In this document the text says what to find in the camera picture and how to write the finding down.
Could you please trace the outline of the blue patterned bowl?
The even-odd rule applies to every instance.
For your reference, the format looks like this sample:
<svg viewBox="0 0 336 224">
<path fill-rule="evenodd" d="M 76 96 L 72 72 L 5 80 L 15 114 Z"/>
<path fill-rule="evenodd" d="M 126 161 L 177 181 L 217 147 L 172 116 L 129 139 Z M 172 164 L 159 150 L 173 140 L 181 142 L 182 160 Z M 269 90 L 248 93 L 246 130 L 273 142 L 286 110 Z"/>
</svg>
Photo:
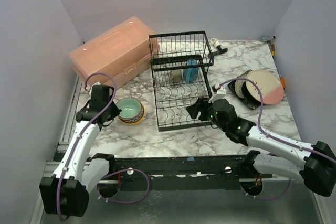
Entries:
<svg viewBox="0 0 336 224">
<path fill-rule="evenodd" d="M 134 123 L 138 123 L 142 120 L 142 118 L 144 117 L 144 110 L 142 110 L 137 116 L 131 118 L 131 119 L 125 119 L 122 117 L 119 117 L 119 119 L 127 124 L 134 124 Z"/>
</svg>

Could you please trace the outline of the grey ceramic mug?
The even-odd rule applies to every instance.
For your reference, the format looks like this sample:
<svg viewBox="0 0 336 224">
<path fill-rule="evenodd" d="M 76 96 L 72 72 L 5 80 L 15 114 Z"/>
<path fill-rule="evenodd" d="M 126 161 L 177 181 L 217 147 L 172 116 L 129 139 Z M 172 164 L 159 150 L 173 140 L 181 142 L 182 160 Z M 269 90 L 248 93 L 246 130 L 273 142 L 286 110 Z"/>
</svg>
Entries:
<svg viewBox="0 0 336 224">
<path fill-rule="evenodd" d="M 171 70 L 169 73 L 170 83 L 178 83 L 183 80 L 182 71 L 180 69 Z"/>
</svg>

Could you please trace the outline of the mint green bowl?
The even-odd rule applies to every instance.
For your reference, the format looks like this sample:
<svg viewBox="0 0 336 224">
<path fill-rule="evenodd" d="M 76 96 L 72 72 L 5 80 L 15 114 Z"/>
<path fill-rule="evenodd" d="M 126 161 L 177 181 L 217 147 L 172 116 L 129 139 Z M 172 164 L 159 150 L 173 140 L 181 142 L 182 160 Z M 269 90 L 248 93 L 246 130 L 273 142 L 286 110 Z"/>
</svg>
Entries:
<svg viewBox="0 0 336 224">
<path fill-rule="evenodd" d="M 126 121 L 138 118 L 143 114 L 142 104 L 135 98 L 123 98 L 116 105 L 121 110 L 119 118 Z"/>
</svg>

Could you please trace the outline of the blue floral mug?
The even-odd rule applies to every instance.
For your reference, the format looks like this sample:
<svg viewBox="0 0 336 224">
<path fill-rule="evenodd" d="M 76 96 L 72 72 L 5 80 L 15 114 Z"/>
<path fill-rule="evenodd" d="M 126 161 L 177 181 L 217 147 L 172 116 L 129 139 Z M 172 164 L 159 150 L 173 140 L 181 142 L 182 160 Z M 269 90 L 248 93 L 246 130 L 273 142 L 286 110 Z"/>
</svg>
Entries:
<svg viewBox="0 0 336 224">
<path fill-rule="evenodd" d="M 190 59 L 186 63 L 187 66 L 194 66 L 192 68 L 186 68 L 183 70 L 183 78 L 185 80 L 185 83 L 191 83 L 194 82 L 198 77 L 198 67 L 197 67 L 197 61 L 194 59 Z"/>
</svg>

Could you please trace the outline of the yellow bowl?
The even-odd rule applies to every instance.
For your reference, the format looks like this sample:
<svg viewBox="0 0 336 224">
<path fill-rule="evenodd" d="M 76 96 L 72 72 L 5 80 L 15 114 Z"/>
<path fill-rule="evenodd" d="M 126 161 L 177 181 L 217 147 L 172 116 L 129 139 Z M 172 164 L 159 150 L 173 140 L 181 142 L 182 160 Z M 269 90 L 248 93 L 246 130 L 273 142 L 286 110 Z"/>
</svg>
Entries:
<svg viewBox="0 0 336 224">
<path fill-rule="evenodd" d="M 118 118 L 119 118 L 119 120 L 121 122 L 123 122 L 125 124 L 133 125 L 133 124 L 137 124 L 137 123 L 141 122 L 142 119 L 143 119 L 143 117 L 144 117 L 144 114 L 138 115 L 138 116 L 136 116 L 136 117 L 134 117 L 132 119 L 124 119 L 124 118 L 122 118 L 120 116 Z"/>
</svg>

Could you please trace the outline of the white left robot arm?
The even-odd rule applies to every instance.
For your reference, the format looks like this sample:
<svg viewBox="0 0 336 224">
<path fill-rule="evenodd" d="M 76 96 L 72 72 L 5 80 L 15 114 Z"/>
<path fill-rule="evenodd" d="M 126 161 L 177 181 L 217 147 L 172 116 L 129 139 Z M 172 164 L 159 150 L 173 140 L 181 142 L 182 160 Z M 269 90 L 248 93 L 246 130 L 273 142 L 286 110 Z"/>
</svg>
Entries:
<svg viewBox="0 0 336 224">
<path fill-rule="evenodd" d="M 75 132 L 62 160 L 53 174 L 43 177 L 39 184 L 47 214 L 58 215 L 62 221 L 83 216 L 98 177 L 110 170 L 110 161 L 105 159 L 99 158 L 88 167 L 85 163 L 105 123 L 121 113 L 113 101 L 115 94 L 113 86 L 93 85 L 90 100 L 77 112 Z"/>
</svg>

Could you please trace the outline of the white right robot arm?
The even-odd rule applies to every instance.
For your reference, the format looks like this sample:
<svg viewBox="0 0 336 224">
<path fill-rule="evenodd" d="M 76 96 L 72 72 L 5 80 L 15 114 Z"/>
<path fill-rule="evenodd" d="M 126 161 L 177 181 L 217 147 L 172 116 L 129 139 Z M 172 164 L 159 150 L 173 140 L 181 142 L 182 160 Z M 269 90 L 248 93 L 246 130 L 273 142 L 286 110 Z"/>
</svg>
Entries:
<svg viewBox="0 0 336 224">
<path fill-rule="evenodd" d="M 312 192 L 331 196 L 335 187 L 335 154 L 328 144 L 295 141 L 237 116 L 226 99 L 200 97 L 186 107 L 192 119 L 210 121 L 233 142 L 264 150 L 251 154 L 247 165 L 260 174 L 274 174 L 303 183 Z"/>
</svg>

